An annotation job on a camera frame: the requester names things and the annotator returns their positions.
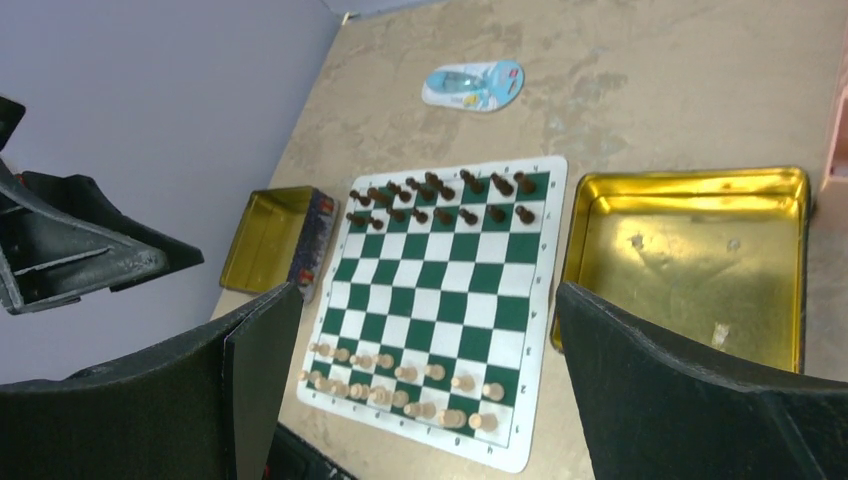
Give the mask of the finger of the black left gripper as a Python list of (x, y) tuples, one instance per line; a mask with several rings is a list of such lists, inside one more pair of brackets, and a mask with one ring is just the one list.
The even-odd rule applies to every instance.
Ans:
[(24, 171), (19, 175), (19, 180), (38, 197), (63, 213), (140, 241), (162, 251), (167, 257), (168, 267), (163, 272), (118, 283), (110, 287), (111, 292), (132, 288), (204, 262), (203, 253), (199, 248), (124, 215), (108, 200), (95, 180), (89, 176), (75, 174), (58, 177)]
[(48, 178), (39, 193), (1, 166), (1, 306), (57, 308), (169, 267), (162, 250), (97, 222), (117, 210), (93, 178)]

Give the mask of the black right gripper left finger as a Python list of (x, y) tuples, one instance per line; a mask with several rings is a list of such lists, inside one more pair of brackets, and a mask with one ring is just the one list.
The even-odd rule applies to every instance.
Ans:
[(5, 479), (257, 479), (303, 298), (285, 283), (192, 330), (59, 380), (1, 388)]

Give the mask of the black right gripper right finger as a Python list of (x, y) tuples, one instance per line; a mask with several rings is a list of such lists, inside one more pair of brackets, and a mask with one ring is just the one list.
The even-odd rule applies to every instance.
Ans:
[(599, 479), (843, 479), (847, 386), (723, 353), (572, 282), (564, 357)]

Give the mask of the white pawn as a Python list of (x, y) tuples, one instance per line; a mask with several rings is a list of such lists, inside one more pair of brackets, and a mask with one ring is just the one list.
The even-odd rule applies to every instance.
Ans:
[(497, 382), (485, 383), (482, 386), (482, 395), (495, 402), (500, 402), (505, 397), (505, 389), (502, 384)]
[(394, 375), (399, 380), (407, 383), (414, 383), (418, 378), (418, 370), (412, 366), (398, 366), (394, 370)]
[(361, 369), (370, 369), (373, 365), (373, 357), (369, 355), (352, 355), (350, 357), (350, 363)]
[(316, 353), (320, 356), (327, 357), (330, 356), (333, 352), (333, 347), (328, 343), (310, 343), (308, 346), (308, 351)]
[(464, 392), (475, 389), (475, 380), (471, 375), (458, 375), (451, 379), (451, 387)]
[(424, 369), (425, 376), (434, 380), (442, 381), (446, 376), (446, 370), (441, 364), (428, 364)]
[(351, 354), (347, 348), (334, 348), (331, 350), (330, 356), (334, 361), (348, 362)]
[(391, 370), (394, 367), (395, 360), (390, 354), (377, 354), (373, 357), (374, 364), (377, 368)]

